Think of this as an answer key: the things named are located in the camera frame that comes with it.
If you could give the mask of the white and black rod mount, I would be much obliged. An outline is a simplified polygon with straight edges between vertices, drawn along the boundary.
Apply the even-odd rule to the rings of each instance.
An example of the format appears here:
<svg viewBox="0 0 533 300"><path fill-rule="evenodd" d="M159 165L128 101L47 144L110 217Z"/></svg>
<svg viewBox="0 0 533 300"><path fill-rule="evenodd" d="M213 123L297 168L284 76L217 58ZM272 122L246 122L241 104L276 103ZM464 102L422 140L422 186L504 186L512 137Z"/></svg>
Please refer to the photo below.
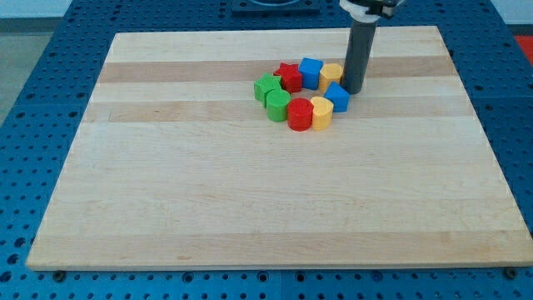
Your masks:
<svg viewBox="0 0 533 300"><path fill-rule="evenodd" d="M390 19L405 0L340 0L340 7L359 23L375 23L380 18Z"/></svg>

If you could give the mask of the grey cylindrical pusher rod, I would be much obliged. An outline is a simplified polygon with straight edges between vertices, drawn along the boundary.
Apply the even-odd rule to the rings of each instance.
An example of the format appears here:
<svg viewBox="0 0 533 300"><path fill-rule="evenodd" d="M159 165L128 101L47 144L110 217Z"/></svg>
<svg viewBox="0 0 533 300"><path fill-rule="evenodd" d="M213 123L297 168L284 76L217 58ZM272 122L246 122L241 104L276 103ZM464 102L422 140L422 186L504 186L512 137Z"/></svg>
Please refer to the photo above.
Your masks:
<svg viewBox="0 0 533 300"><path fill-rule="evenodd" d="M375 31L376 22L352 22L341 80L350 94L358 94L362 89Z"/></svg>

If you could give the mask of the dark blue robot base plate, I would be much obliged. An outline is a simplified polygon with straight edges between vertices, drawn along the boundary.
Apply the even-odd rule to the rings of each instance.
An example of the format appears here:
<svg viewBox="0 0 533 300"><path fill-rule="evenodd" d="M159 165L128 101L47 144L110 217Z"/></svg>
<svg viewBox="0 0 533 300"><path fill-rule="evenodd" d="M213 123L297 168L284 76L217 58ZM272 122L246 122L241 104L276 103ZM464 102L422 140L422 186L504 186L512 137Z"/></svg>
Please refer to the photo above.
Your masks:
<svg viewBox="0 0 533 300"><path fill-rule="evenodd" d="M320 0L231 0L232 15L263 15L282 13L318 13Z"/></svg>

